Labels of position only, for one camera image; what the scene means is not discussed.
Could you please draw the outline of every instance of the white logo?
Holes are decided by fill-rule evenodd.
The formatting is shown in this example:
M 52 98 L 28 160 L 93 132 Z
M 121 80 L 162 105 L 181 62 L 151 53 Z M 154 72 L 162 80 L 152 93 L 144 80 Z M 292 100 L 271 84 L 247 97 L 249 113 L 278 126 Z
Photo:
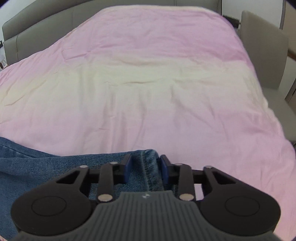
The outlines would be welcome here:
M 144 199 L 147 199 L 149 197 L 150 197 L 150 195 L 148 193 L 145 193 L 144 195 L 142 195 L 142 198 L 144 198 Z

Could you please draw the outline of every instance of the tie-dye bedding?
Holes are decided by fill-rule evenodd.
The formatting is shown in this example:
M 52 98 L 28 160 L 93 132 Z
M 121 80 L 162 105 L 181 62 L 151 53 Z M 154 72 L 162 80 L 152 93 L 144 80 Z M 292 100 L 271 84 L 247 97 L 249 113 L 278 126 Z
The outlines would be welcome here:
M 215 166 L 273 196 L 275 234 L 296 236 L 294 148 L 240 39 L 212 11 L 100 11 L 0 73 L 0 136 L 60 156 L 151 148 Z

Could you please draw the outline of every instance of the beige chair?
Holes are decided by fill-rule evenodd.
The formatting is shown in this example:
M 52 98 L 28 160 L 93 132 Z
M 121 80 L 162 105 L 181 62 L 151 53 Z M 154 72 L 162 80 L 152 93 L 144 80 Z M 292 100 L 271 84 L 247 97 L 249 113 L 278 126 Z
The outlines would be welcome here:
M 239 36 L 252 61 L 268 106 L 280 121 L 286 138 L 296 143 L 296 115 L 278 91 L 285 70 L 288 37 L 273 24 L 243 11 Z

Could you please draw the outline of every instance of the blue jeans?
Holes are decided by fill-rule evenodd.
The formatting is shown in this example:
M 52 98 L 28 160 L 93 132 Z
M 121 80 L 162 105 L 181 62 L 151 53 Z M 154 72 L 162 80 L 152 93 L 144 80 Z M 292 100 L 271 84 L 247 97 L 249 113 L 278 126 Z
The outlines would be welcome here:
M 133 156 L 133 166 L 129 183 L 116 185 L 115 196 L 119 197 L 122 191 L 163 190 L 156 151 L 138 150 L 130 153 Z M 14 200 L 24 192 L 80 165 L 94 169 L 112 161 L 121 162 L 125 154 L 54 156 L 0 137 L 0 235 L 7 240 L 17 235 L 10 209 Z M 94 184 L 89 198 L 94 199 L 95 194 Z

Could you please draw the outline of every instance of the gray ribbed cover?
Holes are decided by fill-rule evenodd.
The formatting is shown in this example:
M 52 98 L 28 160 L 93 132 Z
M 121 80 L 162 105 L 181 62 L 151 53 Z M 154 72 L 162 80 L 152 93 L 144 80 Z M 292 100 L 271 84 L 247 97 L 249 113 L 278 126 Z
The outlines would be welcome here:
M 172 191 L 122 193 L 100 204 L 91 218 L 67 234 L 37 237 L 20 232 L 13 241 L 280 241 L 272 232 L 238 237 L 211 226 L 193 202 L 181 201 Z

